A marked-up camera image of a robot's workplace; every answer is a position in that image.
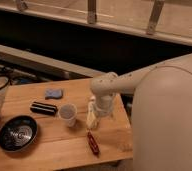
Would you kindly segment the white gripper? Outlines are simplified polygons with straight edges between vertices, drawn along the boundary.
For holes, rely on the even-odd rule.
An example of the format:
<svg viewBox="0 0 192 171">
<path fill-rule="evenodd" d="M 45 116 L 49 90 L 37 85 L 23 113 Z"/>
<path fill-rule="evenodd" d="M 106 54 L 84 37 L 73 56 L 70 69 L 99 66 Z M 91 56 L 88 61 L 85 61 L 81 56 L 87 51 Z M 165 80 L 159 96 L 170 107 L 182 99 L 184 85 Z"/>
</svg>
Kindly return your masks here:
<svg viewBox="0 0 192 171">
<path fill-rule="evenodd" d="M 98 117 L 105 117 L 112 114 L 114 98 L 115 94 L 95 96 L 94 110 Z"/>
</svg>

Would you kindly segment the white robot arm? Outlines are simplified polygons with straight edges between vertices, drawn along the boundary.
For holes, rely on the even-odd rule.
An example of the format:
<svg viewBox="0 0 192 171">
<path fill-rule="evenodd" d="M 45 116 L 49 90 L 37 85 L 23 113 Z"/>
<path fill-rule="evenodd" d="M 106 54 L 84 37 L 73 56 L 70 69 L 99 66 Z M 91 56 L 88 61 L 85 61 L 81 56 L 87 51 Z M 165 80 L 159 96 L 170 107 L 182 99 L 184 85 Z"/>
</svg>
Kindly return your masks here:
<svg viewBox="0 0 192 171">
<path fill-rule="evenodd" d="M 133 96 L 133 171 L 192 171 L 192 53 L 91 81 L 106 116 L 117 93 Z"/>
</svg>

